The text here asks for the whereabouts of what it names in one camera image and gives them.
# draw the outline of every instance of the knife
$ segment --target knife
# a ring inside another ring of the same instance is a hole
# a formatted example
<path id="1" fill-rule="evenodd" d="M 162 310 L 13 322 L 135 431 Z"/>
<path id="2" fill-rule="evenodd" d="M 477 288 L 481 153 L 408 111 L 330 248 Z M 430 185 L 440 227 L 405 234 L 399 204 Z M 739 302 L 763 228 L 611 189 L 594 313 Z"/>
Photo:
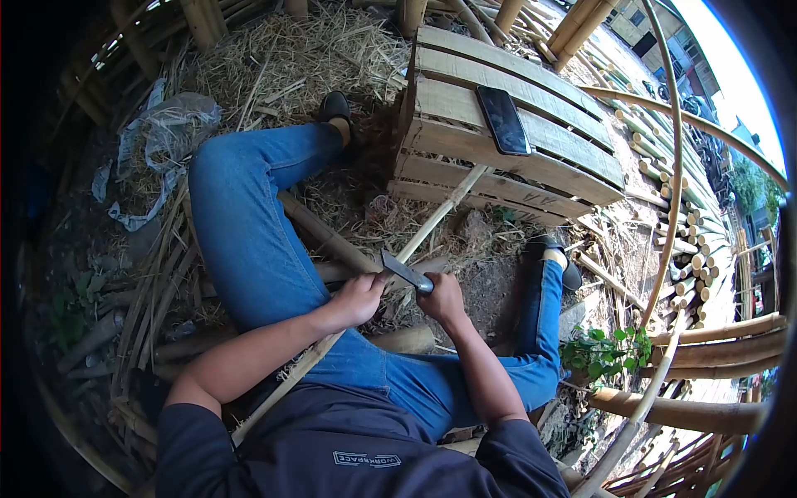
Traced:
<path id="1" fill-rule="evenodd" d="M 391 256 L 385 249 L 382 249 L 382 266 L 412 284 L 415 290 L 421 294 L 428 295 L 434 290 L 434 284 L 432 280 L 429 280 L 428 276 L 422 275 L 409 266 L 399 262 L 399 260 Z"/>

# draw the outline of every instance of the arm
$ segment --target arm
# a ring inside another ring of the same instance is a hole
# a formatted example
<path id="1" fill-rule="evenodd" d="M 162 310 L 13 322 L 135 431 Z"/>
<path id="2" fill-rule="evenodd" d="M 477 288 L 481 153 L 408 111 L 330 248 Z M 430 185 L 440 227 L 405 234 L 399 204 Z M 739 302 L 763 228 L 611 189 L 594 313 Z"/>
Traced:
<path id="1" fill-rule="evenodd" d="M 307 346 L 368 321 L 379 306 L 385 277 L 366 273 L 349 280 L 324 306 L 256 328 L 194 360 L 171 388 L 166 406 L 199 405 L 221 417 L 222 404 L 251 389 Z"/>
<path id="2" fill-rule="evenodd" d="M 437 320 L 457 348 L 476 414 L 488 425 L 528 420 L 515 385 L 465 314 L 462 291 L 454 275 L 427 273 L 434 291 L 418 296 L 418 306 Z"/>

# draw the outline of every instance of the knife handle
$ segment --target knife handle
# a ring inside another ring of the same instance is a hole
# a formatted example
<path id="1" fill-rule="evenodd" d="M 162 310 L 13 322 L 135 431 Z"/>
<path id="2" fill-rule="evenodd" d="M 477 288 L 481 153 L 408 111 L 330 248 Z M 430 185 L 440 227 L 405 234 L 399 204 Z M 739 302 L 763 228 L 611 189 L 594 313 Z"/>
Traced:
<path id="1" fill-rule="evenodd" d="M 418 276 L 418 287 L 416 287 L 415 290 L 425 296 L 428 296 L 434 290 L 434 284 L 432 283 L 432 280 L 429 280 L 428 276 L 420 275 Z"/>

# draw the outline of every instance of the sky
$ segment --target sky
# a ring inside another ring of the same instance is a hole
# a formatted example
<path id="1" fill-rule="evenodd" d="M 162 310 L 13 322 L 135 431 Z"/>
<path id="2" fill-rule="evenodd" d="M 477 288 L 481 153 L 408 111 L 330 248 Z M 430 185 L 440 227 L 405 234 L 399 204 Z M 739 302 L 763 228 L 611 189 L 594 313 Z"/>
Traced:
<path id="1" fill-rule="evenodd" d="M 733 40 L 702 1 L 672 2 L 694 33 L 720 84 L 722 95 L 714 99 L 720 124 L 731 131 L 739 116 L 751 133 L 758 133 L 764 155 L 785 175 L 783 151 L 767 102 Z"/>

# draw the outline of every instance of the person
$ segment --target person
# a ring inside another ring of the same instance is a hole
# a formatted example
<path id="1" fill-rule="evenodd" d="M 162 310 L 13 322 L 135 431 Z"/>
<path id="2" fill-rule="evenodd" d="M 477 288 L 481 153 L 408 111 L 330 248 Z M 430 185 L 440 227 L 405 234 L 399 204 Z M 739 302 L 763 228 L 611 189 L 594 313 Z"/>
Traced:
<path id="1" fill-rule="evenodd" d="M 315 123 L 222 135 L 194 155 L 199 247 L 222 304 L 247 332 L 199 356 L 171 388 L 158 420 L 157 495 L 568 496 L 527 416 L 559 380 L 563 275 L 573 277 L 561 246 L 542 237 L 530 249 L 538 261 L 515 356 L 492 353 L 456 277 L 442 273 L 427 274 L 435 289 L 418 305 L 458 355 L 379 349 L 354 327 L 376 312 L 384 277 L 360 275 L 331 298 L 277 199 L 350 140 L 348 103 L 333 92 Z M 222 405 L 340 331 L 235 449 Z M 435 445 L 454 426 L 481 423 L 489 431 L 475 458 Z"/>

